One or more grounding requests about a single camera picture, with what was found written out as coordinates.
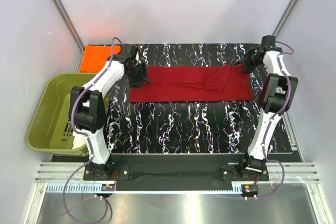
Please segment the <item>red t shirt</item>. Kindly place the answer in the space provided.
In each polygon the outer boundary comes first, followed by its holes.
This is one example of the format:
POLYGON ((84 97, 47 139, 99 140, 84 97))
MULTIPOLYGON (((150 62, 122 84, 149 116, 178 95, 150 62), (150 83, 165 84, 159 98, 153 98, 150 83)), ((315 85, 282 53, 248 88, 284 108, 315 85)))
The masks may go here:
POLYGON ((251 101, 253 91, 242 65, 216 67, 149 66, 151 84, 131 88, 129 101, 140 102, 217 102, 251 101))

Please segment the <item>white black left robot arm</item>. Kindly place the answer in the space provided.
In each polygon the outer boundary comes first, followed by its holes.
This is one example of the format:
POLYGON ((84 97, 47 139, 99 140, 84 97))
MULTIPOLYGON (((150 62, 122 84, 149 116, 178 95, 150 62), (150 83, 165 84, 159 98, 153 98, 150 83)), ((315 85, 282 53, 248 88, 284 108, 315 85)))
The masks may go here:
POLYGON ((85 168, 103 180, 115 174, 103 133, 107 116, 104 98, 124 76, 132 88, 150 83, 146 64, 140 59, 137 46, 132 44, 122 45, 121 51, 112 54, 93 79, 81 87, 74 86, 70 91, 71 126, 77 136, 83 137, 89 151, 85 168))

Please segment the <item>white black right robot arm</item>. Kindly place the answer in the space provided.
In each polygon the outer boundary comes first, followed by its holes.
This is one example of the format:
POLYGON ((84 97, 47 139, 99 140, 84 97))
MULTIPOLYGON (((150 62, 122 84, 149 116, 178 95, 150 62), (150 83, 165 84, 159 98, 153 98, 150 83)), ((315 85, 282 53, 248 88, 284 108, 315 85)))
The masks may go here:
POLYGON ((264 65, 268 73, 259 96, 260 117, 256 132, 238 164, 237 173, 243 180, 253 180, 266 170, 266 163, 270 161, 267 151, 274 130, 289 110, 298 86, 298 78, 290 75, 283 61, 283 55, 292 55, 294 50, 288 47, 290 51, 284 52, 276 44, 275 36, 263 36, 260 47, 249 50, 239 62, 240 72, 252 73, 264 65))

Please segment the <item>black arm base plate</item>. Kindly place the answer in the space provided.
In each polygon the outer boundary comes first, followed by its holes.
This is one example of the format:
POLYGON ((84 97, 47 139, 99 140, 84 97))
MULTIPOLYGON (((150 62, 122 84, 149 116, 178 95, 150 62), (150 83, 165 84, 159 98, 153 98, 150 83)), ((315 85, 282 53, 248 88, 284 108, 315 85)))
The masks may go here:
POLYGON ((117 183, 117 191, 182 193, 232 190, 232 182, 268 181, 264 160, 245 154, 112 154, 85 167, 84 180, 117 183))

